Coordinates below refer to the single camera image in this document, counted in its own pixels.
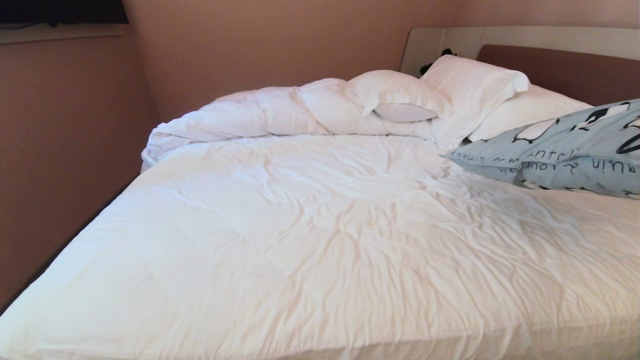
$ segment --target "white pillow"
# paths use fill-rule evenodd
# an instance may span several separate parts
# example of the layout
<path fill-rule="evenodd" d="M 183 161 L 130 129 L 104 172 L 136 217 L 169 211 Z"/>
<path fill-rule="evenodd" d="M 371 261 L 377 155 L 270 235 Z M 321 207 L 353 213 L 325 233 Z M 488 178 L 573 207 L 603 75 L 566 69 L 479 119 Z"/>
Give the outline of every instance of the white pillow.
<path fill-rule="evenodd" d="M 588 108 L 592 106 L 540 86 L 531 85 L 529 91 L 520 92 L 498 106 L 468 137 L 473 142 L 488 140 L 507 130 Z"/>
<path fill-rule="evenodd" d="M 349 81 L 360 94 L 367 115 L 380 104 L 411 104 L 448 117 L 451 103 L 433 87 L 419 79 L 391 70 L 366 72 Z"/>
<path fill-rule="evenodd" d="M 500 104 L 529 88 L 519 71 L 453 55 L 440 57 L 421 78 L 453 105 L 447 119 L 432 119 L 431 129 L 440 148 L 456 148 Z"/>
<path fill-rule="evenodd" d="M 416 122 L 438 116 L 433 110 L 411 104 L 380 104 L 374 111 L 392 122 Z"/>

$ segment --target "blue pillow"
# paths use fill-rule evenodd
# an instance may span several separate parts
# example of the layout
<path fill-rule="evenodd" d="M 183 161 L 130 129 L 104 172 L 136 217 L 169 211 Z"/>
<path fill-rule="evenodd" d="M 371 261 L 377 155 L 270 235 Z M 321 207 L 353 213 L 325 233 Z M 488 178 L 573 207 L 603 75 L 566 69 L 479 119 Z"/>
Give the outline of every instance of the blue pillow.
<path fill-rule="evenodd" d="M 444 157 L 522 188 L 640 200 L 640 99 L 509 130 Z"/>

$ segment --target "mattress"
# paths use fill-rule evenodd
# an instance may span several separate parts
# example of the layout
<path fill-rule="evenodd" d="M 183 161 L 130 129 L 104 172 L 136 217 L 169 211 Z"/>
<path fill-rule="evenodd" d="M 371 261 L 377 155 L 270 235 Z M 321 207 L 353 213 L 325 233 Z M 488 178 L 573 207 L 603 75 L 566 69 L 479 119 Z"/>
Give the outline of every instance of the mattress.
<path fill-rule="evenodd" d="M 523 190 L 405 136 L 197 143 L 0 317 L 0 359 L 624 359 L 640 202 Z"/>

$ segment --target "brown headboard panel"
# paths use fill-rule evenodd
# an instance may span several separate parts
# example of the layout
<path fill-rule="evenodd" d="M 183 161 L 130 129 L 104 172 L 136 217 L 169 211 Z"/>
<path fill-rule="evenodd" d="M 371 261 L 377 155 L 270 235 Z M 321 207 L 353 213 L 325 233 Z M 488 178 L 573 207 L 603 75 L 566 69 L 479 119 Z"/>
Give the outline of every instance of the brown headboard panel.
<path fill-rule="evenodd" d="M 640 98 L 639 60 L 506 45 L 484 45 L 477 59 L 594 106 Z"/>

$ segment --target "white headboard frame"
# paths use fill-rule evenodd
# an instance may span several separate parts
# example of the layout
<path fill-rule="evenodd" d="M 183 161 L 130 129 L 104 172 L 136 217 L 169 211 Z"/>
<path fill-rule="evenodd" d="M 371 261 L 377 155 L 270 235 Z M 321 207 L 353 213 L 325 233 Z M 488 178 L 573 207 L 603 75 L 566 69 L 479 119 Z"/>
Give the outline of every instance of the white headboard frame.
<path fill-rule="evenodd" d="M 475 59 L 485 44 L 540 47 L 640 60 L 640 29 L 563 26 L 490 26 L 471 28 L 413 28 L 401 72 L 420 76 L 423 65 L 442 50 Z"/>

